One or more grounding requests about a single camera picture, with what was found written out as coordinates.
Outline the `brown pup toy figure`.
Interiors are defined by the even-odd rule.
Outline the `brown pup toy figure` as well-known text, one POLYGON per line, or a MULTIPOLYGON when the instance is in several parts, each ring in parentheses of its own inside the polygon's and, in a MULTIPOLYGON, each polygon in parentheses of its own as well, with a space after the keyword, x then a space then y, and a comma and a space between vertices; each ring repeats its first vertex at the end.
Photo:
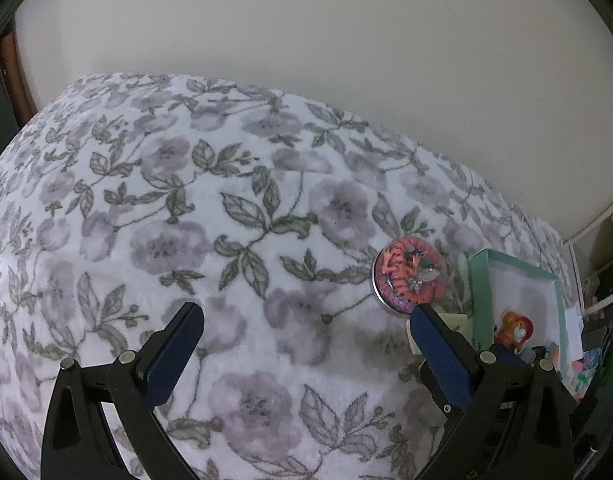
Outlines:
POLYGON ((534 331, 535 328, 530 318, 514 311, 508 311, 503 315, 502 325, 495 334, 494 342, 519 354, 534 331))

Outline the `cream plastic bracket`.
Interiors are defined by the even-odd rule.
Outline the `cream plastic bracket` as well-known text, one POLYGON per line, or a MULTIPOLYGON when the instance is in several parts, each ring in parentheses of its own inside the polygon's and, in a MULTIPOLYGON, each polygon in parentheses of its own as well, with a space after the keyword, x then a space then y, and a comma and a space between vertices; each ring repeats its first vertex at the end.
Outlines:
POLYGON ((416 312, 407 320, 407 341, 414 356, 422 356, 430 344, 442 342, 449 333, 471 338, 471 321, 466 314, 440 313, 440 326, 424 312, 416 312))

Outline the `teal cardboard box tray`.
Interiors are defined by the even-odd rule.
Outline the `teal cardboard box tray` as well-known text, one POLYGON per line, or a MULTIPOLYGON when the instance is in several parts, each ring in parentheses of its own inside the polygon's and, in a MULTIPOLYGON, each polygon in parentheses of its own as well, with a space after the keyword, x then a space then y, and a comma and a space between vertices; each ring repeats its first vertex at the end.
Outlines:
POLYGON ((468 261, 473 297, 473 345, 487 350, 502 325, 503 315, 514 311, 533 323, 535 331, 519 356, 530 360, 531 348, 555 342, 561 347, 559 372, 568 372, 571 351, 561 281, 553 273, 517 258, 482 249, 468 261))

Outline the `white shelf unit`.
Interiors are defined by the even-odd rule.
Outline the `white shelf unit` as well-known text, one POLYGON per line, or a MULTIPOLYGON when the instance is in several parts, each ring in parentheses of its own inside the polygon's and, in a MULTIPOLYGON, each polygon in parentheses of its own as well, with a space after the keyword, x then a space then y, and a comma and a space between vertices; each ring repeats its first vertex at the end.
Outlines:
POLYGON ((601 276, 613 266, 613 202, 577 234, 564 242, 572 288, 582 319, 613 304, 613 291, 597 298, 601 276))

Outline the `round tin coiled hairbands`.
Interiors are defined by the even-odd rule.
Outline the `round tin coiled hairbands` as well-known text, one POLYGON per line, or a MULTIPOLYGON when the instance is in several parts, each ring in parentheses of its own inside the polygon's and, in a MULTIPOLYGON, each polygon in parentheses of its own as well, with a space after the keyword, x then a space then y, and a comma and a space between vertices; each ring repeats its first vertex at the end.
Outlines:
POLYGON ((448 270, 436 248, 417 236, 392 240, 372 265, 372 289, 390 313, 409 316, 444 296, 448 270))

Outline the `floral fleece blanket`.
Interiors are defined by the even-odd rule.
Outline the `floral fleece blanket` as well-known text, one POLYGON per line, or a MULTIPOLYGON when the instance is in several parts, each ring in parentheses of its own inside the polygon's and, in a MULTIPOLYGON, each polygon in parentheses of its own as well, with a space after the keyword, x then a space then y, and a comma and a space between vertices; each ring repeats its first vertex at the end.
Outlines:
POLYGON ((473 306, 492 248, 569 278, 563 241, 473 170, 302 96, 182 75, 82 78, 0 155, 0 442, 22 474, 64 358, 206 330, 158 414, 203 479, 410 479, 444 418, 371 266, 402 235, 473 306))

